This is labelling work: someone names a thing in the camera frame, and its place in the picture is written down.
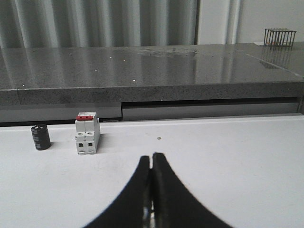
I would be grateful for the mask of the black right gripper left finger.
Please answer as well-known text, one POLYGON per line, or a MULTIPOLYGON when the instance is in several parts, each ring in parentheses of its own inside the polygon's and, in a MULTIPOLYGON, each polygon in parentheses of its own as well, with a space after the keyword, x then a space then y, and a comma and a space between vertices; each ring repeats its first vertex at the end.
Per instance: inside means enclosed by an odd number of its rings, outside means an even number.
POLYGON ((86 228, 149 228, 151 224, 150 158, 142 156, 123 190, 86 228))

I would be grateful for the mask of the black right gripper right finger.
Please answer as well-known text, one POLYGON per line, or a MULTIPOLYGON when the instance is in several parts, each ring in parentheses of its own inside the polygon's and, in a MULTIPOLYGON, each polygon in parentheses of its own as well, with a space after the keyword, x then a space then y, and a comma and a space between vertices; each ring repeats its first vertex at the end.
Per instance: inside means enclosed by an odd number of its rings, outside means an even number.
POLYGON ((163 153, 152 156, 152 198, 157 228, 229 228, 184 186, 163 153))

